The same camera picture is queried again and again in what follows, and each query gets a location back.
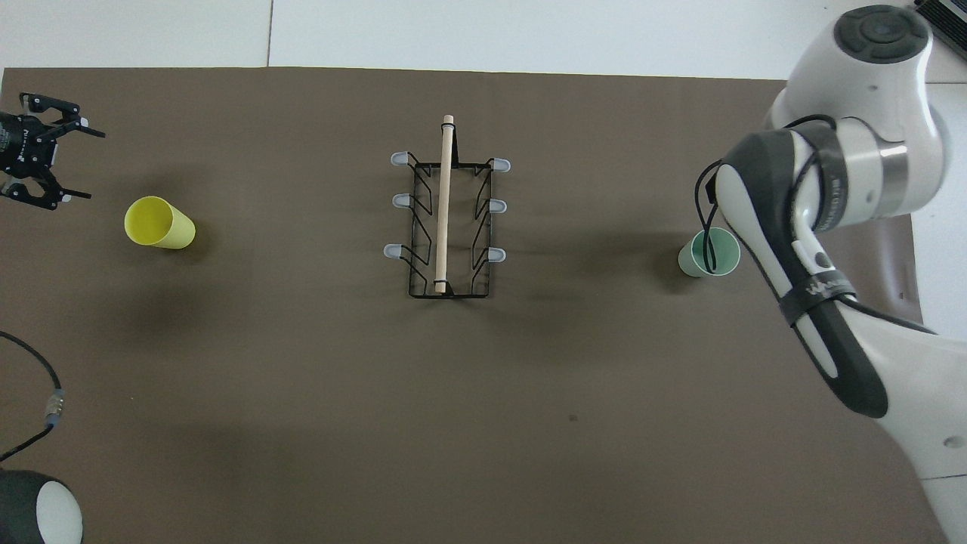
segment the cup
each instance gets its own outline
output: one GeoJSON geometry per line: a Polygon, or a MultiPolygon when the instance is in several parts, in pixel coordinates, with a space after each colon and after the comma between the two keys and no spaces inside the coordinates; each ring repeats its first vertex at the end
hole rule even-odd
{"type": "MultiPolygon", "coordinates": [[[[724,228],[712,227],[709,231],[709,242],[716,249],[716,268],[709,271],[705,268],[705,258],[702,256],[702,243],[705,241],[705,231],[699,230],[682,251],[678,252],[678,266],[682,272],[693,278],[707,278],[709,276],[724,276],[739,265],[742,249],[739,240],[724,228]]],[[[712,265],[712,255],[709,253],[709,265],[712,265]]]]}
{"type": "Polygon", "coordinates": [[[164,198],[145,196],[124,214],[124,231],[135,244],[180,250],[194,239],[194,223],[164,198]]]}

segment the brown table surface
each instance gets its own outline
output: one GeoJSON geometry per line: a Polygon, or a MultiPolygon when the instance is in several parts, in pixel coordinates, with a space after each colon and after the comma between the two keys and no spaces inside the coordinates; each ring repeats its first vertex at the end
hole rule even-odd
{"type": "MultiPolygon", "coordinates": [[[[909,463],[813,369],[744,255],[677,268],[697,173],[780,81],[323,69],[20,70],[105,140],[54,172],[94,194],[0,201],[0,329],[67,390],[5,468],[62,478],[100,542],[942,542],[909,463]],[[410,189],[443,114],[495,178],[490,298],[414,300],[410,189]],[[197,223],[134,245],[135,199],[197,223]]],[[[827,236],[918,318],[909,219],[827,236]]],[[[47,392],[0,345],[3,446],[47,392]]]]}

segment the black cable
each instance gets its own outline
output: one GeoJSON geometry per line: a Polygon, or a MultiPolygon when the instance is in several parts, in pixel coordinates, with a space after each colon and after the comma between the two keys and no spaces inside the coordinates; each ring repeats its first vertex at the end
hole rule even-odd
{"type": "Polygon", "coordinates": [[[792,195],[793,198],[795,198],[796,194],[799,192],[799,186],[803,183],[803,180],[806,179],[806,174],[809,173],[809,169],[816,165],[816,161],[818,159],[819,152],[815,149],[813,149],[812,153],[806,157],[806,162],[803,163],[803,167],[799,169],[799,173],[796,174],[796,181],[794,181],[792,184],[792,192],[790,192],[790,195],[792,195]]]}
{"type": "Polygon", "coordinates": [[[19,446],[16,446],[14,448],[11,448],[10,451],[4,453],[3,455],[0,455],[0,463],[3,463],[4,461],[7,461],[7,459],[13,457],[17,453],[20,453],[21,451],[23,451],[25,449],[27,449],[28,447],[30,447],[31,444],[33,444],[37,440],[39,440],[39,439],[41,439],[43,437],[46,437],[47,434],[50,433],[50,431],[53,430],[53,428],[54,428],[53,425],[47,425],[47,426],[45,426],[42,431],[40,431],[39,433],[33,435],[29,440],[23,442],[19,446]]]}
{"type": "Polygon", "coordinates": [[[924,327],[923,325],[921,325],[919,323],[915,323],[913,321],[909,321],[907,319],[904,319],[903,317],[897,317],[897,316],[891,316],[890,314],[884,314],[883,312],[880,312],[879,310],[874,310],[873,308],[870,308],[869,306],[863,304],[859,300],[856,300],[854,298],[848,297],[848,296],[846,296],[844,294],[841,294],[841,295],[837,296],[835,298],[835,300],[837,300],[839,302],[842,302],[846,306],[849,306],[850,308],[852,308],[853,310],[856,310],[857,312],[860,312],[861,314],[866,314],[866,315],[868,315],[870,317],[876,317],[877,319],[882,319],[882,320],[884,320],[886,322],[889,322],[889,323],[892,323],[894,325],[899,325],[901,327],[905,327],[905,328],[912,329],[912,330],[915,330],[915,331],[920,331],[920,332],[923,332],[923,333],[926,333],[926,334],[937,334],[937,333],[933,332],[932,330],[924,327]]]}
{"type": "MultiPolygon", "coordinates": [[[[36,349],[31,348],[29,344],[27,344],[26,342],[20,340],[18,337],[14,336],[14,335],[12,335],[12,334],[10,334],[8,332],[4,332],[4,331],[0,330],[0,337],[6,338],[7,340],[9,340],[9,341],[13,342],[14,344],[20,346],[21,348],[26,349],[27,352],[30,353],[31,355],[33,355],[38,360],[38,362],[40,362],[41,365],[44,366],[44,369],[47,370],[47,373],[50,375],[50,381],[53,382],[54,389],[56,389],[56,390],[60,390],[61,389],[60,379],[57,377],[57,373],[54,371],[54,368],[52,366],[50,366],[50,363],[47,362],[47,360],[44,358],[44,356],[40,354],[39,351],[37,351],[36,349]]],[[[43,437],[46,437],[47,434],[50,433],[51,430],[53,430],[53,428],[54,428],[54,426],[51,425],[50,423],[45,424],[44,425],[44,429],[42,431],[40,431],[39,433],[33,435],[32,437],[30,437],[28,440],[26,440],[22,444],[14,447],[14,448],[8,450],[7,452],[5,452],[4,454],[0,455],[0,463],[6,461],[10,457],[13,457],[13,455],[15,455],[15,454],[23,451],[24,449],[30,447],[30,445],[33,444],[34,442],[36,442],[37,440],[39,440],[39,439],[41,439],[43,437]]]]}
{"type": "Polygon", "coordinates": [[[54,372],[54,368],[50,366],[50,363],[47,362],[47,360],[44,358],[43,355],[40,354],[39,351],[31,348],[29,344],[20,340],[18,337],[10,334],[9,332],[4,332],[0,330],[0,337],[6,338],[7,340],[13,342],[14,344],[17,344],[21,348],[26,349],[28,353],[33,355],[42,365],[44,365],[44,368],[47,370],[47,373],[50,374],[50,380],[53,381],[54,383],[54,389],[61,388],[60,379],[57,377],[57,373],[54,372]]]}
{"type": "MultiPolygon", "coordinates": [[[[721,166],[721,164],[722,159],[719,159],[706,166],[705,169],[702,170],[702,173],[698,174],[698,180],[695,181],[695,211],[698,212],[698,221],[702,224],[702,231],[704,232],[704,238],[702,239],[702,259],[705,261],[705,270],[708,272],[715,272],[716,268],[718,267],[716,260],[716,249],[709,238],[709,234],[712,230],[712,219],[715,217],[716,211],[718,210],[718,203],[714,201],[712,202],[712,210],[709,212],[708,220],[706,220],[705,214],[702,212],[702,205],[698,196],[702,189],[702,182],[705,181],[705,176],[709,175],[709,172],[712,170],[716,170],[719,166],[721,166]],[[709,263],[709,256],[712,257],[711,266],[709,263]]],[[[709,185],[715,184],[717,175],[718,171],[712,174],[712,178],[709,180],[709,185]]]]}
{"type": "Polygon", "coordinates": [[[802,125],[803,123],[806,123],[808,121],[824,121],[825,123],[829,124],[830,128],[832,128],[833,130],[836,130],[836,120],[833,117],[830,117],[829,115],[823,115],[821,113],[817,113],[815,115],[807,115],[806,117],[800,117],[799,119],[796,119],[792,123],[789,123],[788,125],[782,128],[791,129],[798,125],[802,125]]]}

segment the wooden dowel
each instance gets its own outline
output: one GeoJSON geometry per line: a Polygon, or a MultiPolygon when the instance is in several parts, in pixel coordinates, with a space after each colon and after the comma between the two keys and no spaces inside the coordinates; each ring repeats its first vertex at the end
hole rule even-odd
{"type": "Polygon", "coordinates": [[[440,149],[440,202],[436,220],[436,281],[438,293],[447,291],[447,230],[450,222],[450,172],[454,159],[454,117],[443,116],[443,144],[440,149]]]}

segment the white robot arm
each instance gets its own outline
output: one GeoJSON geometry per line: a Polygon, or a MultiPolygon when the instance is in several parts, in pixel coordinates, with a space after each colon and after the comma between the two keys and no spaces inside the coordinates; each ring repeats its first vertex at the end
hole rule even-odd
{"type": "Polygon", "coordinates": [[[948,538],[967,543],[967,343],[860,304],[814,233],[910,213],[940,188],[932,41],[911,11],[843,15],[778,95],[775,129],[722,160],[715,195],[823,379],[896,440],[948,538]]]}

